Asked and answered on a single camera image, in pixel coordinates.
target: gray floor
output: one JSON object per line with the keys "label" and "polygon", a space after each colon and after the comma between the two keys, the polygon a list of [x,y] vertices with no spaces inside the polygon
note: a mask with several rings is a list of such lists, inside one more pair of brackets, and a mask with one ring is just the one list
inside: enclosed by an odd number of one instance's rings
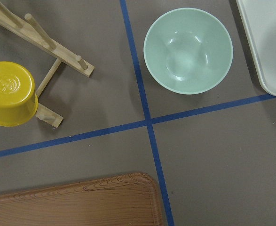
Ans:
{"label": "gray floor", "polygon": [[[0,194],[143,171],[160,182],[170,226],[276,226],[276,98],[259,86],[235,1],[126,1],[151,118],[186,112],[161,117],[153,124],[155,139],[146,127],[119,1],[2,2],[19,17],[32,13],[95,71],[86,78],[62,64],[39,98],[64,117],[59,128],[36,118],[0,127]],[[203,94],[164,89],[143,59],[150,25],[182,7],[219,18],[234,46],[228,75]],[[0,26],[4,60],[26,67],[37,85],[55,61]],[[250,98],[261,95],[269,100]]]}

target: mint green bowl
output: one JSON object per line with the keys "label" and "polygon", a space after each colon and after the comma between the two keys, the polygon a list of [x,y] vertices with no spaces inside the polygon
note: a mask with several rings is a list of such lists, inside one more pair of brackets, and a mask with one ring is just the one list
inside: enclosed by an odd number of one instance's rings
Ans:
{"label": "mint green bowl", "polygon": [[166,89],[197,94],[227,75],[233,45],[224,25],[196,8],[179,8],[159,17],[147,32],[144,59],[153,78]]}

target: upside-down yellow cup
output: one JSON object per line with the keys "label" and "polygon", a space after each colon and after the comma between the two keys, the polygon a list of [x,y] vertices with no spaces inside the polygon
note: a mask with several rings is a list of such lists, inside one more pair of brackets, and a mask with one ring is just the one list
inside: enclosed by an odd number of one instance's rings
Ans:
{"label": "upside-down yellow cup", "polygon": [[34,79],[23,66],[0,62],[0,126],[17,126],[31,119],[38,108]]}

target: wooden tray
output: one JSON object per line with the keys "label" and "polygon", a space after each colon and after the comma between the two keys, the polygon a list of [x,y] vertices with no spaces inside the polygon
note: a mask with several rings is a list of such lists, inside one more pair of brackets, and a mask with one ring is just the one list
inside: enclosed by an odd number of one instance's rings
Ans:
{"label": "wooden tray", "polygon": [[134,173],[0,195],[0,226],[160,226],[157,186]]}

